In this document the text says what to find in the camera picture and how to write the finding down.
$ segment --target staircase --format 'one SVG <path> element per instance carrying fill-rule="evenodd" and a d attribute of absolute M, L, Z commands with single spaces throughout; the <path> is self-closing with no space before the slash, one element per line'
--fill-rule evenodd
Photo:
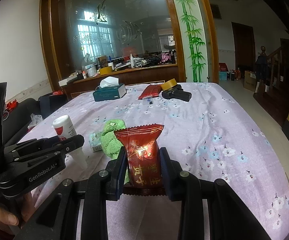
<path fill-rule="evenodd" d="M 289 114 L 289 55 L 286 53 L 288 50 L 289 43 L 267 56 L 271 68 L 271 75 L 267 77 L 267 81 L 270 82 L 269 91 L 265 92 L 265 84 L 260 82 L 258 92 L 253 95 L 280 126 Z"/>

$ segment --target black couch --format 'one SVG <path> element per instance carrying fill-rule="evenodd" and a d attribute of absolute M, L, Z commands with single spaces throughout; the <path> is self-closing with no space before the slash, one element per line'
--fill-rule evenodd
<path fill-rule="evenodd" d="M 2 122 L 2 138 L 5 147 L 16 144 L 28 132 L 31 114 L 41 115 L 40 104 L 33 98 L 28 98 L 9 113 Z"/>

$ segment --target white wall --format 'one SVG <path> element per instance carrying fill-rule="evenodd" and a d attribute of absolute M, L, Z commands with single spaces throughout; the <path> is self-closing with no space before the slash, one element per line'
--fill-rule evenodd
<path fill-rule="evenodd" d="M 1 0 L 0 82 L 8 83 L 6 99 L 46 79 L 39 34 L 39 0 Z"/>
<path fill-rule="evenodd" d="M 289 39 L 286 27 L 263 1 L 256 0 L 250 3 L 234 0 L 209 0 L 217 4 L 222 20 L 215 19 L 219 62 L 225 62 L 228 69 L 235 69 L 235 43 L 231 22 L 253 27 L 255 37 L 256 58 L 261 52 L 260 47 L 266 47 L 266 54 L 278 49 L 280 38 Z"/>

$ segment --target purple floral tablecloth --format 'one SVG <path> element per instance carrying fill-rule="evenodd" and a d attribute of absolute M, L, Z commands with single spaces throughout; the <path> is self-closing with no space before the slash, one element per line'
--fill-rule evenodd
<path fill-rule="evenodd" d="M 128 86 L 127 94 L 113 101 L 95 102 L 92 92 L 84 93 L 31 130 L 22 141 L 55 136 L 53 120 L 68 114 L 85 138 L 88 163 L 82 170 L 68 155 L 66 169 L 32 191 L 36 207 L 63 179 L 87 179 L 106 167 L 110 159 L 92 152 L 89 134 L 101 131 L 107 120 L 123 119 L 127 127 L 158 123 L 164 125 L 159 147 L 166 147 L 171 159 L 200 179 L 226 180 L 272 240 L 284 239 L 289 232 L 289 184 L 266 136 L 219 85 L 181 85 L 192 93 L 190 102 L 158 97 L 153 105 L 143 105 L 138 96 L 146 84 Z M 122 195 L 118 202 L 108 201 L 109 239 L 177 239 L 180 207 L 166 196 Z"/>

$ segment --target green tissue box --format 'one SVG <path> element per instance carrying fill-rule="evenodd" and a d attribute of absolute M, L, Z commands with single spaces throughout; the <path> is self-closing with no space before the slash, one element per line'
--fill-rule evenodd
<path fill-rule="evenodd" d="M 105 100 L 115 100 L 122 98 L 126 94 L 126 87 L 124 84 L 118 86 L 98 88 L 93 92 L 93 98 L 96 102 Z"/>

